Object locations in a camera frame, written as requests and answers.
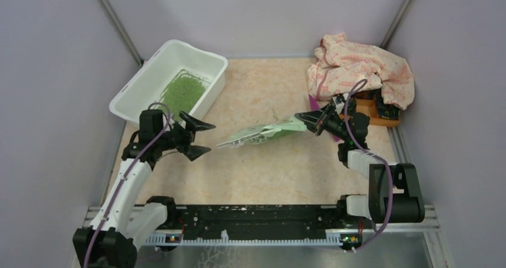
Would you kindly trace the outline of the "white plastic litter box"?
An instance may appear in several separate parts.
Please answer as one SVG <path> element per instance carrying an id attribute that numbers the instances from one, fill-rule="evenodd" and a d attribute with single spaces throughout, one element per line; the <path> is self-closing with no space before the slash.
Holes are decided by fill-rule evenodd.
<path id="1" fill-rule="evenodd" d="M 177 39 L 166 41 L 112 99 L 109 110 L 138 127 L 141 111 L 154 102 L 162 102 L 169 83 L 188 73 L 205 88 L 188 114 L 202 119 L 225 86 L 228 64 L 225 57 L 216 53 Z"/>

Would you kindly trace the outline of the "green cat litter bag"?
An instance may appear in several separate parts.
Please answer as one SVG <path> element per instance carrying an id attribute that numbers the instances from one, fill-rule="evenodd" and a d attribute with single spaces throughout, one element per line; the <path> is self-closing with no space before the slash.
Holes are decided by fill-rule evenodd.
<path id="1" fill-rule="evenodd" d="M 286 135 L 305 131 L 307 131 L 307 128 L 304 122 L 298 120 L 294 115 L 292 115 L 287 118 L 280 119 L 279 122 L 274 122 L 272 124 L 261 124 L 241 129 L 228 137 L 226 141 L 254 136 L 254 138 L 246 144 L 263 144 Z"/>

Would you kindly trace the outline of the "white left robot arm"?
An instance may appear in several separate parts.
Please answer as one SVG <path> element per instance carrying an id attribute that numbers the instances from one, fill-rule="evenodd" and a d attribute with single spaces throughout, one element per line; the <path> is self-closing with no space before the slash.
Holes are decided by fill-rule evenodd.
<path id="1" fill-rule="evenodd" d="M 160 109 L 141 112 L 139 129 L 124 148 L 111 191 L 90 224 L 73 235 L 81 267 L 134 267 L 149 236 L 160 226 L 170 229 L 179 222 L 175 200 L 167 196 L 152 196 L 132 215 L 140 190 L 165 151 L 194 161 L 211 150 L 193 142 L 196 133 L 216 126 L 183 111 L 178 115 L 182 123 Z"/>

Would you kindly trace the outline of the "black bag clip strip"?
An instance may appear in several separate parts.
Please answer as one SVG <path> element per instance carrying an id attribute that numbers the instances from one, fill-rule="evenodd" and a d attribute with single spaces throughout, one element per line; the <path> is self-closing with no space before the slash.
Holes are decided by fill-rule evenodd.
<path id="1" fill-rule="evenodd" d="M 231 147 L 231 148 L 240 147 L 240 146 L 246 144 L 247 142 L 249 142 L 250 140 L 252 140 L 253 138 L 254 138 L 254 136 L 253 137 L 249 136 L 249 137 L 237 138 L 235 140 L 225 141 L 223 143 L 217 144 L 217 148 L 221 149 L 221 148 L 226 148 L 226 147 Z"/>

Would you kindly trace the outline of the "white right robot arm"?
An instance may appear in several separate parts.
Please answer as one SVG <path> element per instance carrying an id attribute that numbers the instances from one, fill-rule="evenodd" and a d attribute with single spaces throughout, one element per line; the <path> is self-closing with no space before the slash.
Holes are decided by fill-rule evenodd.
<path id="1" fill-rule="evenodd" d="M 370 117 L 354 108 L 347 95 L 333 97 L 324 107 L 296 113 L 314 135 L 327 132 L 340 139 L 338 160 L 368 180 L 365 195 L 342 196 L 336 219 L 342 227 L 352 227 L 359 217 L 376 224 L 420 223 L 425 219 L 425 204 L 416 168 L 411 163 L 391 164 L 371 152 L 366 143 Z"/>

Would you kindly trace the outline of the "purple plastic scoop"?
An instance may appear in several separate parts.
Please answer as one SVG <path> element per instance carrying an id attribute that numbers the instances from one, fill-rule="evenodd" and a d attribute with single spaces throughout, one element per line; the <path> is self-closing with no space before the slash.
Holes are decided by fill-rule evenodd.
<path id="1" fill-rule="evenodd" d="M 314 97 L 312 95 L 310 95 L 310 94 L 308 95 L 308 100 L 309 100 L 311 110 L 320 109 L 318 102 L 314 99 Z M 333 141 L 336 143 L 341 140 L 340 138 L 338 138 L 335 135 L 331 135 L 331 137 L 332 137 Z"/>

